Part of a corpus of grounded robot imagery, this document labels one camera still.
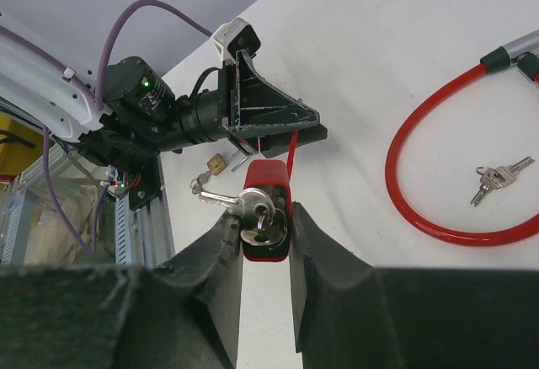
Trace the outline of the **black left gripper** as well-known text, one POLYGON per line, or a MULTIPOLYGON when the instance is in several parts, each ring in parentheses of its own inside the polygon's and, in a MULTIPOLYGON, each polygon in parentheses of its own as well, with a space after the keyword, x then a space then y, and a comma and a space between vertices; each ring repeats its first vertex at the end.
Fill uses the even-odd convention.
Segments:
POLYGON ((99 117, 101 128, 80 136, 77 151, 99 166, 141 171, 162 152, 216 142, 226 130, 253 133, 251 154, 287 152, 295 131, 298 147, 328 137, 320 114, 263 78, 247 51, 235 55, 228 91, 230 82, 226 68, 210 67, 190 94, 177 97, 139 56, 109 65, 103 102, 111 113, 99 117))

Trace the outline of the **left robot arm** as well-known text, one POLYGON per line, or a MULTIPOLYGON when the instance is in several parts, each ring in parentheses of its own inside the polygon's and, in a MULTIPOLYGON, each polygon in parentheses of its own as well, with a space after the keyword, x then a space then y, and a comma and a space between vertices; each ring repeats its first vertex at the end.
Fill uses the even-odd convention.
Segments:
POLYGON ((221 60, 216 89, 205 89, 198 79, 182 96, 138 56, 104 62, 98 72, 79 77, 13 27, 13 19, 3 16, 2 101, 97 165, 137 174, 163 152, 221 139, 246 155, 273 158, 291 142, 302 146, 328 135, 315 109, 256 71, 261 43, 243 19, 209 35, 221 60))

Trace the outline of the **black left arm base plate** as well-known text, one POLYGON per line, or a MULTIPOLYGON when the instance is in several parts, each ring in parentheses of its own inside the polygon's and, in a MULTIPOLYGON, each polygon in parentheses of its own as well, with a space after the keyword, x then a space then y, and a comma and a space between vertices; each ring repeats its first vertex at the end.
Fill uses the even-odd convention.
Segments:
POLYGON ((130 210, 138 211, 149 206, 161 196, 162 187, 160 160, 155 157, 136 176, 134 185, 127 191, 130 210))

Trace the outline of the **cable lock keys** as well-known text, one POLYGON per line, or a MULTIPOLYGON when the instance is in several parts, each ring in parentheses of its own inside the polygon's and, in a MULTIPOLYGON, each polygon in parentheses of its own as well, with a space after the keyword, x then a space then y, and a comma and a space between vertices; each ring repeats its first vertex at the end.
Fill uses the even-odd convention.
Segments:
POLYGON ((512 185, 519 173, 531 166, 535 162, 532 157, 526 157, 519 162, 508 165, 498 166, 496 168, 480 166, 476 168, 479 178, 479 189, 471 199, 470 204, 474 207, 479 206, 484 198, 494 190, 499 190, 512 185))

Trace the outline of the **small red padlock keys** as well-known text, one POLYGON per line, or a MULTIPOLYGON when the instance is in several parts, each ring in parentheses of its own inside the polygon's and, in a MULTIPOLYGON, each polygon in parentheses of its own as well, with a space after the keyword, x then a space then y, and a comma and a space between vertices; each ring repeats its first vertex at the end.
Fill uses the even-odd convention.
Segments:
POLYGON ((229 214, 243 222, 241 239, 254 247, 276 247, 287 234, 286 214, 278 209, 270 196, 258 188, 242 190, 238 196, 220 195, 208 191, 198 194, 200 201, 224 206, 229 214))

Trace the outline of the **small red padlock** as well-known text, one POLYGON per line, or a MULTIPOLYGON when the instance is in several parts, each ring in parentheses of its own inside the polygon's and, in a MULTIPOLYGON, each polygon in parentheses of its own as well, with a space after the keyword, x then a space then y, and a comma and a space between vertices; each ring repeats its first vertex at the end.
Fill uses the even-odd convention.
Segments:
POLYGON ((281 262, 289 253, 292 220, 290 178, 285 162, 252 161, 243 188, 260 190, 266 196, 254 202, 253 217, 243 219, 240 238, 245 258, 252 262, 281 262))

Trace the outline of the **red cable lock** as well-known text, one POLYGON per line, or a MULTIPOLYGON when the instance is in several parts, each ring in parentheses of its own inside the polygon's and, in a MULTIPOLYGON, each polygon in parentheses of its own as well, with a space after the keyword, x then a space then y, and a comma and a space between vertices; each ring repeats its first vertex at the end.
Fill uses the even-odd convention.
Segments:
POLYGON ((487 103, 498 83, 515 77, 535 93, 538 76, 519 69, 520 59, 538 53, 538 33, 528 32, 494 47, 460 75, 433 89, 397 129, 387 150, 384 180, 395 210, 414 230, 442 243, 487 248, 538 237, 537 204, 508 222, 495 215, 501 192, 483 200, 484 209, 470 201, 480 188, 474 164, 465 161, 482 149, 484 137, 470 116, 487 103))

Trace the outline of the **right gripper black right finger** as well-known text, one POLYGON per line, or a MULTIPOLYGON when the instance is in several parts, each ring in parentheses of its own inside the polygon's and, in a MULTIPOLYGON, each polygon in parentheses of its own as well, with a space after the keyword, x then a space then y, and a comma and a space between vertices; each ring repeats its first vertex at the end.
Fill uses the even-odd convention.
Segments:
POLYGON ((375 267, 294 203, 296 351, 306 368, 535 368, 534 270, 375 267))

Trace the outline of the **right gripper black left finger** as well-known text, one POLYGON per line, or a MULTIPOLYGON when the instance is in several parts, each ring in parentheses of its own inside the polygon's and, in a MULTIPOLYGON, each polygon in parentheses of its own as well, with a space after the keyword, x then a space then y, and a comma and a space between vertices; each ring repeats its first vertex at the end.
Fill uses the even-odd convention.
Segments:
POLYGON ((241 227, 223 214, 155 268, 2 268, 2 367, 234 368, 241 227))

